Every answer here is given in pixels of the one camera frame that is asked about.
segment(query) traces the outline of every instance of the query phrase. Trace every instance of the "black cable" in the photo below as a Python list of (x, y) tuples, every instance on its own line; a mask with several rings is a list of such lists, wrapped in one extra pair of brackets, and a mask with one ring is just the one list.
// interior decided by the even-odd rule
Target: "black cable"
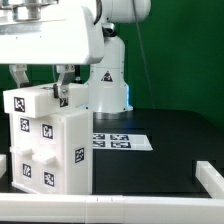
[(97, 13), (96, 13), (96, 20), (94, 22), (94, 25), (96, 25), (100, 21), (102, 13), (103, 13), (102, 1), (101, 0), (96, 0), (96, 5), (97, 5)]
[(82, 84), (80, 65), (75, 65), (75, 83)]
[(151, 82), (151, 77), (150, 77), (150, 73), (149, 73), (149, 66), (148, 66), (148, 63), (146, 60), (146, 56), (145, 56), (145, 49), (144, 49), (144, 45), (143, 45), (143, 41), (142, 41), (142, 34), (141, 34), (141, 30), (140, 30), (139, 23), (138, 23), (135, 0), (132, 0), (132, 5), (133, 5), (133, 10), (134, 10), (134, 15), (135, 15), (135, 24), (136, 24), (137, 33), (138, 33), (138, 39), (139, 39), (139, 44), (140, 44), (140, 48), (141, 48), (142, 59), (143, 59), (145, 73), (146, 73), (148, 86), (149, 86), (149, 92), (151, 94), (152, 108), (155, 109), (156, 108), (155, 98), (154, 98), (154, 94), (153, 94), (153, 90), (152, 90), (152, 82)]

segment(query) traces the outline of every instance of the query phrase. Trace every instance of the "white box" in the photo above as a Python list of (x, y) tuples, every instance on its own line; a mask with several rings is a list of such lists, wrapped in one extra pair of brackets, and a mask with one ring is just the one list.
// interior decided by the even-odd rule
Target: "white box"
[(69, 97), (55, 99), (53, 85), (46, 84), (3, 92), (5, 113), (39, 118), (88, 103), (88, 86), (69, 84)]
[(92, 112), (10, 118), (13, 186), (29, 193), (92, 193)]
[(0, 178), (6, 172), (6, 155), (0, 155)]

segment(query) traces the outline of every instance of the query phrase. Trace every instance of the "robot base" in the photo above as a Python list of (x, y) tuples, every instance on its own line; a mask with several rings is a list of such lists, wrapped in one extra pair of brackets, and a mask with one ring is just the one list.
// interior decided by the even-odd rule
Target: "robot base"
[(120, 113), (100, 113), (100, 112), (94, 112), (93, 118), (99, 119), (99, 120), (119, 120), (124, 118), (130, 118), (132, 116), (133, 109), (131, 107), (130, 110), (120, 112)]

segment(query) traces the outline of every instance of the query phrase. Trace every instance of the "paper sheet with markers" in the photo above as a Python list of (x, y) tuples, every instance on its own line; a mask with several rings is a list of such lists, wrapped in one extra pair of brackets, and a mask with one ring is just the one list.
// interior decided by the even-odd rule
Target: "paper sheet with markers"
[(94, 149), (112, 150), (133, 150), (151, 151), (153, 150), (146, 135), (126, 135), (126, 134), (93, 134)]

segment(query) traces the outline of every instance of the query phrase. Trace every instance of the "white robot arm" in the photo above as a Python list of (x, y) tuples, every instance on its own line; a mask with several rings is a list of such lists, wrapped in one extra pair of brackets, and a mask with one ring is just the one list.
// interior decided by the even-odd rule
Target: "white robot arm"
[(98, 63), (104, 55), (98, 2), (1, 1), (0, 63)]
[(90, 67), (88, 108), (95, 118), (119, 119), (132, 110), (129, 105), (129, 86), (124, 81), (124, 42), (114, 32), (111, 23), (134, 23), (144, 20), (151, 7), (150, 0), (103, 1), (102, 26), (105, 53), (100, 63)]

